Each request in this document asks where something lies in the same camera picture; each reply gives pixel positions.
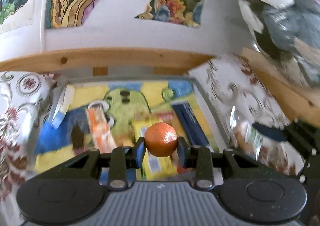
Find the orange tangerine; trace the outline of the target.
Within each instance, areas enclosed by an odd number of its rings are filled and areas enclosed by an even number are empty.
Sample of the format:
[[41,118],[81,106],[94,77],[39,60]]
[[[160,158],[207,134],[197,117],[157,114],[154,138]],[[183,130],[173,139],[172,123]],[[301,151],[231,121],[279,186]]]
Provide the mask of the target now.
[[164,122],[149,127],[144,134],[144,140],[147,150],[160,158],[172,155],[177,148],[176,130]]

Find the clear bag of clothes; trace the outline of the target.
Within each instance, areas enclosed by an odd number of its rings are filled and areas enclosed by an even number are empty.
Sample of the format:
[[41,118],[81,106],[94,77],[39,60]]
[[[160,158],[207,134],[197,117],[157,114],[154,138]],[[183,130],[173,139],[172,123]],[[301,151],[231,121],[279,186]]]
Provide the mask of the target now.
[[319,89],[319,0],[238,0],[258,50],[296,85]]

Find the packaged round biscuit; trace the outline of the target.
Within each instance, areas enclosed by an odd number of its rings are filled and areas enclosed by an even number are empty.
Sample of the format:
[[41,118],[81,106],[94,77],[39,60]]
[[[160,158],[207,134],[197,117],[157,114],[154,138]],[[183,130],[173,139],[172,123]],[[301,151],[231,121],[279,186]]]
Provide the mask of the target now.
[[230,145],[256,161],[278,171],[289,167],[283,144],[258,132],[243,116],[232,111],[230,117]]

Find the wooden bed frame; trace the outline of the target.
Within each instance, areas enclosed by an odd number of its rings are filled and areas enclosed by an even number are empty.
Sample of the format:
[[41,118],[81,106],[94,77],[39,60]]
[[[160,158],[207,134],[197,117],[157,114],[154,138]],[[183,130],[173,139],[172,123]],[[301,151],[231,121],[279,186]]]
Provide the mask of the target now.
[[[241,56],[270,90],[290,120],[299,117],[316,126],[319,125],[319,91],[305,90],[289,84],[267,59],[254,50],[244,47]],[[206,54],[153,48],[79,48],[36,53],[3,61],[1,70],[47,73],[92,67],[93,73],[103,75],[111,66],[142,65],[153,67],[155,74],[181,75],[210,58],[211,56]]]

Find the blue plastic wrapper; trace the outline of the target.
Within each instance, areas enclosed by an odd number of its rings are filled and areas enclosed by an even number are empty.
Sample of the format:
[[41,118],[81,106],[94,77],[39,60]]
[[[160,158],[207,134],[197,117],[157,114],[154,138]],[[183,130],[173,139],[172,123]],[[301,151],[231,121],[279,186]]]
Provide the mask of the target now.
[[89,134],[89,126],[84,107],[70,110],[66,113],[63,121],[57,128],[53,128],[46,121],[40,131],[34,154],[44,154],[50,151],[57,151],[72,143],[71,133],[74,126],[78,126],[85,134]]

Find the orange white snack pack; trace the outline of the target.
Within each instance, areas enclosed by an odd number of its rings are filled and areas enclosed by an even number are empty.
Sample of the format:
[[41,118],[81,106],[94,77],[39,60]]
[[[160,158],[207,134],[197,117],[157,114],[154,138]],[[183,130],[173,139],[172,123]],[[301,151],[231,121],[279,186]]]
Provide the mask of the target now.
[[86,110],[86,114],[95,148],[99,149],[100,153],[111,153],[117,145],[105,117],[103,106],[93,105]]

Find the yellow snack box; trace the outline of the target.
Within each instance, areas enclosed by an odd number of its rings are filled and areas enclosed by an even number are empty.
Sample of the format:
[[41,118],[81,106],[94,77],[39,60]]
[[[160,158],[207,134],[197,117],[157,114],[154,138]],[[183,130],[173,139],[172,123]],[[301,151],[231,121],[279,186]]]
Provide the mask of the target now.
[[177,148],[176,130],[155,116],[134,119],[132,127],[135,139],[143,137],[146,147],[141,178],[150,181],[177,175],[177,166],[171,158]]

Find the grey tray with painted bottom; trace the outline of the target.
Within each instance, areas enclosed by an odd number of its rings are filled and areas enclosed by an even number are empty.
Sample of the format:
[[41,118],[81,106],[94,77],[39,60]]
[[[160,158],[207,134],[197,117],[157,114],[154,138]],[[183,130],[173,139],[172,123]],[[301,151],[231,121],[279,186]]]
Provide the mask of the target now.
[[[110,126],[117,147],[133,146],[135,139],[132,120],[155,116],[171,125],[177,136],[185,138],[191,145],[185,131],[171,107],[174,102],[187,101],[207,137],[210,150],[219,152],[221,140],[210,128],[212,115],[206,111],[199,90],[191,80],[151,80],[151,81],[110,81],[82,83],[71,86],[72,102],[66,110],[58,112],[53,120],[48,121],[57,128],[70,110],[100,104]],[[69,160],[89,149],[95,148],[92,134],[85,135],[78,126],[71,133],[72,143],[57,151],[38,154],[35,171],[42,173]]]

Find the dark blue snack packet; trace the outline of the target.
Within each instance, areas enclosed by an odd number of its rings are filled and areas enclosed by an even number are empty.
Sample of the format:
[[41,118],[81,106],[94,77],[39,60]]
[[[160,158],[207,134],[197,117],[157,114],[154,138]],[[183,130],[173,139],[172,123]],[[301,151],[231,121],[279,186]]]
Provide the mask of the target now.
[[191,145],[206,146],[210,148],[209,141],[204,134],[195,114],[187,101],[174,102],[172,109],[177,115]]

